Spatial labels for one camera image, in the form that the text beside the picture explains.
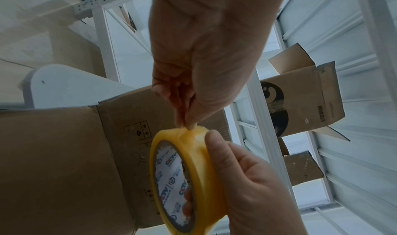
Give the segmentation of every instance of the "packing tape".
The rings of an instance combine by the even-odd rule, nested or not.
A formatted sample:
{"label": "packing tape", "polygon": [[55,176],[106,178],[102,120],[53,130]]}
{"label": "packing tape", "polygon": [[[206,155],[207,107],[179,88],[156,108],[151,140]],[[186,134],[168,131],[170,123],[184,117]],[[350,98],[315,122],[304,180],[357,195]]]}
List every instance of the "packing tape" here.
{"label": "packing tape", "polygon": [[[207,234],[227,215],[225,192],[212,167],[204,137],[208,129],[158,132],[150,152],[150,178],[161,218],[171,234]],[[194,212],[186,217],[184,192],[193,194]]]}

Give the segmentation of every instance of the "hand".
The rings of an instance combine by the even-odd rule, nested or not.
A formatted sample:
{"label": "hand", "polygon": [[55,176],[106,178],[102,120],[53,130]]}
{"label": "hand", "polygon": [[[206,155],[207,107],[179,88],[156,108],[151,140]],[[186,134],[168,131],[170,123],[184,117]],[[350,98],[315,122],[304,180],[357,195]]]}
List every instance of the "hand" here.
{"label": "hand", "polygon": [[282,0],[153,0],[152,90],[195,124],[233,102],[262,54]]}
{"label": "hand", "polygon": [[[271,166],[242,147],[226,142],[214,130],[205,142],[229,207],[231,235],[306,235],[298,208]],[[182,210],[193,213],[193,196]]]}

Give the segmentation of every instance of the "tape roll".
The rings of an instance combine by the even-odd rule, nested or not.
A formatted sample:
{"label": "tape roll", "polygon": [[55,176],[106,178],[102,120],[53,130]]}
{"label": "tape roll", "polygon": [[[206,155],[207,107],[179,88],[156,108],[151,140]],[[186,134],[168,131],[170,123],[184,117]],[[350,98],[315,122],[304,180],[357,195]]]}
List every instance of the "tape roll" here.
{"label": "tape roll", "polygon": [[[158,132],[150,152],[154,199],[171,234],[207,234],[227,215],[225,192],[210,162],[204,137],[208,129],[169,129]],[[185,190],[193,194],[194,213],[185,217]]]}

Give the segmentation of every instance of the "yellow tape roll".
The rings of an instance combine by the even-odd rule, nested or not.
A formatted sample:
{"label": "yellow tape roll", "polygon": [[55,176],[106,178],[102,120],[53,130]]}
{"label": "yellow tape roll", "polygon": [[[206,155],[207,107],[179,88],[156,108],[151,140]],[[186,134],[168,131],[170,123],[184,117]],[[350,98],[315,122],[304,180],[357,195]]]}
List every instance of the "yellow tape roll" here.
{"label": "yellow tape roll", "polygon": [[[210,162],[204,136],[208,130],[169,129],[158,132],[150,152],[150,178],[161,218],[171,234],[207,234],[227,215],[225,192]],[[187,187],[194,214],[182,213]]]}

